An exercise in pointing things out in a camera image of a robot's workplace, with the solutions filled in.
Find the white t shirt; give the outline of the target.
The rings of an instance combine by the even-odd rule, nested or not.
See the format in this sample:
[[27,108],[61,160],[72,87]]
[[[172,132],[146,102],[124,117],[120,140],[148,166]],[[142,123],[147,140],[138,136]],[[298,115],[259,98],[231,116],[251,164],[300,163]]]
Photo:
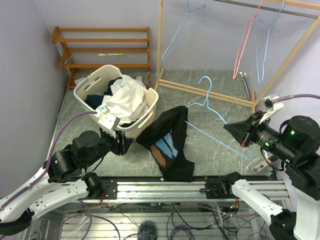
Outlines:
[[105,95],[102,103],[95,109],[118,117],[119,126],[131,126],[148,111],[149,107],[144,99],[146,86],[141,81],[124,74],[108,89],[112,95]]

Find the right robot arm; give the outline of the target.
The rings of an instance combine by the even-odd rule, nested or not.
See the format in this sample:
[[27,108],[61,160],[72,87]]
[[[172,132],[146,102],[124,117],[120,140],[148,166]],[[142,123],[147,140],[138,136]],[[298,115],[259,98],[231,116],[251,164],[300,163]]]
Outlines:
[[240,198],[267,223],[276,240],[318,240],[320,238],[320,126],[312,118],[296,115],[284,121],[283,132],[269,127],[266,112],[223,127],[240,144],[260,146],[285,164],[284,172],[296,192],[297,208],[283,208],[252,187],[238,172],[218,183],[206,183],[199,191],[208,199],[220,196]]

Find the pink wire hanger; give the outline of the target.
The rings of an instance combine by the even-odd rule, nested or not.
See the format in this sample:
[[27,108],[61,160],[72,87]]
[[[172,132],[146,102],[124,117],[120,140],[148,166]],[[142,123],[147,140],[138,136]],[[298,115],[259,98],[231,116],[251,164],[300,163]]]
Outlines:
[[244,55],[244,52],[245,52],[245,49],[246,49],[246,45],[247,45],[247,42],[248,42],[248,38],[249,38],[249,35],[250,35],[250,32],[251,32],[251,28],[252,28],[252,25],[254,23],[254,20],[261,8],[261,5],[263,3],[263,0],[260,0],[259,1],[259,5],[257,7],[257,10],[255,11],[254,15],[253,16],[249,16],[248,18],[248,21],[246,23],[246,26],[243,30],[243,33],[242,33],[242,36],[241,36],[241,40],[240,40],[240,43],[239,43],[239,46],[238,46],[238,50],[237,50],[237,54],[236,54],[236,58],[235,58],[235,64],[234,64],[234,70],[233,70],[233,79],[235,79],[238,75],[238,72],[239,72],[239,68],[240,68],[240,65],[241,65],[241,60],[243,58],[243,55]]

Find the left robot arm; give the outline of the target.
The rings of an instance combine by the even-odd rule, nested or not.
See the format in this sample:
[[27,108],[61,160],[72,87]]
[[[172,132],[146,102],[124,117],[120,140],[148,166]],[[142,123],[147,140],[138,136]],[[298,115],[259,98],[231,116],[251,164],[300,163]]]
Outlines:
[[110,136],[101,130],[84,131],[57,151],[23,186],[0,201],[0,235],[12,236],[27,229],[46,213],[75,200],[117,197],[117,184],[87,169],[108,153],[123,156],[134,140],[123,133]]

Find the black t shirt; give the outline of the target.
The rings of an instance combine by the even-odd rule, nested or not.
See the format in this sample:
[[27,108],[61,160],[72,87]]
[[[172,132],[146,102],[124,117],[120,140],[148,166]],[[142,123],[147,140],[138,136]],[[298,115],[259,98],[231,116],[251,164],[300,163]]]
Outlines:
[[195,163],[186,159],[188,109],[184,105],[164,111],[136,139],[150,151],[168,182],[191,182]]

